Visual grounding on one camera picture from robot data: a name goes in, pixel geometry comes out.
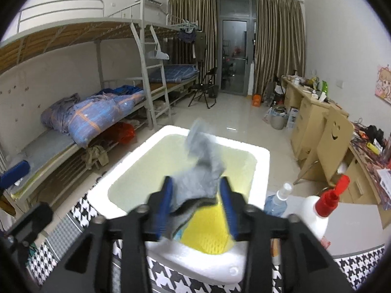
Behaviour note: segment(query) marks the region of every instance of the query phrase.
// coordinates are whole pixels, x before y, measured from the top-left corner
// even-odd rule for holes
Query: styrofoam box
[[[108,219],[126,215],[158,191],[167,175],[193,166],[185,149],[187,129],[165,126],[127,154],[89,192],[88,200]],[[234,191],[248,203],[263,208],[269,176],[268,150],[216,137],[227,176]],[[237,242],[220,255],[209,255],[175,240],[148,242],[148,255],[167,267],[209,284],[238,283],[244,275],[245,242]]]

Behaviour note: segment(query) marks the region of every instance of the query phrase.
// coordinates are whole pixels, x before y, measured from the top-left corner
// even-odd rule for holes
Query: white floor
[[[174,125],[190,128],[197,118],[202,118],[210,125],[212,134],[216,136],[268,149],[271,155],[269,191],[276,191],[284,182],[293,182],[296,179],[300,169],[293,156],[290,132],[287,129],[275,130],[262,120],[267,107],[253,107],[251,106],[251,100],[225,93],[218,95],[217,104],[209,110],[206,108],[203,99],[199,102],[193,102],[191,107],[187,107],[189,101],[190,99],[186,98],[173,108]],[[158,122],[164,124],[167,122],[167,119],[161,117],[158,119]],[[63,198],[60,207],[56,209],[53,222],[45,229],[46,232],[54,229],[76,201],[95,183],[96,178],[101,173],[110,169],[126,153],[134,150],[152,134],[153,131],[146,127],[141,129],[137,132],[137,143],[128,146],[118,145],[109,153],[110,164],[99,171],[89,172],[86,177],[75,184],[71,194],[68,193]],[[304,180],[296,185],[293,195],[303,197],[314,195],[323,187],[324,184],[322,183]],[[38,239],[38,244],[41,241],[43,241],[43,237]]]

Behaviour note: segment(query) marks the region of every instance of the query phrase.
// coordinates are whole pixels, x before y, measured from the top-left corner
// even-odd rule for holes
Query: mattress
[[[27,145],[18,155],[16,155],[10,166],[21,160],[26,160],[30,164],[30,173],[20,180],[18,186],[14,185],[9,191],[14,198],[18,198],[39,175],[40,171],[55,162],[64,151],[73,147],[75,142],[70,136],[59,133],[53,129],[42,133],[38,138]]]
[[[182,83],[198,75],[199,70],[195,65],[164,65],[164,74],[167,83]],[[160,69],[153,71],[149,75],[149,82],[161,83],[162,74]]]

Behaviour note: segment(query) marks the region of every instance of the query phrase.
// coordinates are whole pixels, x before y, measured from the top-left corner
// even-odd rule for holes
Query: curtain
[[[297,0],[257,0],[255,93],[263,95],[274,75],[304,75],[304,22]]]
[[[216,66],[217,8],[216,0],[169,0],[169,14],[189,22],[197,22],[206,36],[205,64],[201,76]],[[174,38],[170,41],[171,63],[194,63],[192,45]]]

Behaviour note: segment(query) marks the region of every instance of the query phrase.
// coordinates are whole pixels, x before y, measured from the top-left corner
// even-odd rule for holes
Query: spray bottle
[[[287,199],[292,193],[292,189],[293,187],[290,183],[284,183],[275,195],[270,195],[266,198],[263,211],[268,215],[281,217],[287,209]]]
[[[324,236],[328,217],[337,208],[339,196],[346,190],[349,183],[349,177],[342,175],[334,189],[325,191],[320,197],[309,196],[304,200],[298,216],[318,240]]]

